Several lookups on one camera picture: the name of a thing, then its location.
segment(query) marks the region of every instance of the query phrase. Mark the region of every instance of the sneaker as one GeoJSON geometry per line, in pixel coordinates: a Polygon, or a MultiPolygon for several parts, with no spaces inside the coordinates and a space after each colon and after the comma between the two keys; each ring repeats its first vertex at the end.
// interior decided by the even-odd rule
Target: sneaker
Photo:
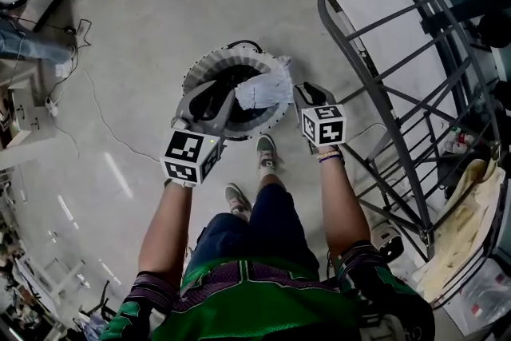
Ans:
{"type": "Polygon", "coordinates": [[[225,200],[229,203],[231,213],[246,221],[250,219],[252,206],[250,202],[235,184],[228,184],[225,187],[225,200]]]}
{"type": "Polygon", "coordinates": [[[73,62],[74,62],[74,56],[77,53],[77,49],[75,46],[69,46],[69,51],[71,52],[71,57],[68,61],[62,64],[56,64],[55,65],[55,75],[57,77],[61,78],[67,78],[70,76],[71,71],[73,70],[73,62]]]}
{"type": "Polygon", "coordinates": [[[269,135],[263,134],[257,140],[257,156],[259,158],[259,178],[275,175],[277,171],[277,147],[269,135]]]}

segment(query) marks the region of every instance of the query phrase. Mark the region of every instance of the wristband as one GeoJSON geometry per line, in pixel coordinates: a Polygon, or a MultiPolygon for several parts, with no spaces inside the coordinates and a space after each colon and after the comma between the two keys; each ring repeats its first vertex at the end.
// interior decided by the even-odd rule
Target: wristband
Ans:
{"type": "Polygon", "coordinates": [[[323,158],[323,159],[320,159],[319,160],[319,163],[321,164],[322,162],[324,161],[328,161],[329,159],[331,158],[340,158],[340,160],[342,161],[343,160],[343,157],[341,155],[339,155],[338,153],[336,153],[335,155],[330,155],[329,157],[326,157],[326,158],[323,158]]]}
{"type": "Polygon", "coordinates": [[[327,159],[333,158],[333,157],[340,158],[340,159],[341,159],[341,161],[342,161],[342,162],[343,162],[343,164],[344,164],[344,155],[343,155],[343,153],[341,153],[341,151],[339,151],[338,149],[336,149],[336,150],[334,150],[334,151],[330,151],[329,153],[320,153],[320,154],[317,156],[319,163],[323,162],[324,160],[327,160],[327,159]]]}
{"type": "Polygon", "coordinates": [[[164,188],[167,188],[168,184],[170,184],[171,182],[174,182],[175,184],[180,184],[183,188],[195,188],[196,187],[196,184],[194,184],[192,182],[187,182],[186,180],[168,178],[163,183],[164,188]]]}

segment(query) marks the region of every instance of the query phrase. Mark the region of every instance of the white cloth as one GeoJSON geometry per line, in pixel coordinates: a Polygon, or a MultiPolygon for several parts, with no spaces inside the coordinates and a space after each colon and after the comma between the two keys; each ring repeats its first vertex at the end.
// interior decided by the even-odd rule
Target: white cloth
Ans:
{"type": "Polygon", "coordinates": [[[431,302],[442,294],[444,286],[482,245],[495,215],[505,172],[497,162],[472,161],[447,201],[444,212],[453,206],[466,189],[480,180],[459,208],[435,232],[435,256],[419,271],[418,290],[431,302]]]}
{"type": "Polygon", "coordinates": [[[278,68],[260,74],[236,87],[236,98],[242,109],[267,108],[277,104],[292,104],[293,82],[289,72],[290,57],[278,57],[278,68]]]}

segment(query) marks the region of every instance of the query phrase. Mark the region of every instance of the concrete floor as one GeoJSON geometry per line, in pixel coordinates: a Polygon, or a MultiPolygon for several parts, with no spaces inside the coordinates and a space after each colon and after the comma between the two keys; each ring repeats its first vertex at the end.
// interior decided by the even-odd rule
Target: concrete floor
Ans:
{"type": "MultiPolygon", "coordinates": [[[[56,232],[67,253],[85,261],[84,276],[91,288],[88,297],[80,298],[89,298],[84,303],[98,299],[102,284],[112,280],[103,264],[121,283],[113,283],[118,299],[135,278],[138,251],[163,191],[164,174],[159,164],[125,144],[159,157],[183,76],[195,61],[246,38],[274,55],[292,56],[296,81],[316,82],[339,99],[360,86],[320,22],[316,0],[65,0],[53,22],[69,21],[70,16],[75,24],[80,18],[93,22],[88,34],[93,45],[80,50],[77,71],[65,83],[55,121],[76,140],[79,160],[70,136],[59,132],[56,152],[21,165],[28,200],[19,201],[15,212],[32,252],[50,240],[49,231],[56,232]],[[125,144],[101,121],[85,69],[103,118],[125,144]]],[[[355,99],[346,109],[348,137],[378,121],[367,97],[355,99]]],[[[375,127],[352,145],[366,152],[382,133],[375,127]]],[[[281,177],[295,198],[324,275],[327,247],[317,161],[308,152],[292,109],[271,135],[283,159],[281,177]]],[[[254,141],[229,143],[206,183],[194,191],[190,244],[215,214],[228,209],[223,196],[228,182],[239,185],[250,200],[256,198],[256,166],[254,141]]],[[[350,158],[347,168],[355,185],[367,182],[350,158]]],[[[18,178],[14,191],[22,188],[18,178]]],[[[374,215],[368,216],[374,223],[374,215]]]]}

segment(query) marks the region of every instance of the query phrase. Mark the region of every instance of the forearm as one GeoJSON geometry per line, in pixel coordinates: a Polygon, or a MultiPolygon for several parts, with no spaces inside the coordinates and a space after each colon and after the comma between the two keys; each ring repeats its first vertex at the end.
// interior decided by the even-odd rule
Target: forearm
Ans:
{"type": "Polygon", "coordinates": [[[191,207],[192,189],[168,184],[138,258],[141,272],[158,273],[175,288],[179,288],[183,273],[191,207]]]}
{"type": "Polygon", "coordinates": [[[353,243],[370,240],[370,231],[341,159],[330,158],[320,166],[325,233],[334,259],[353,243]]]}

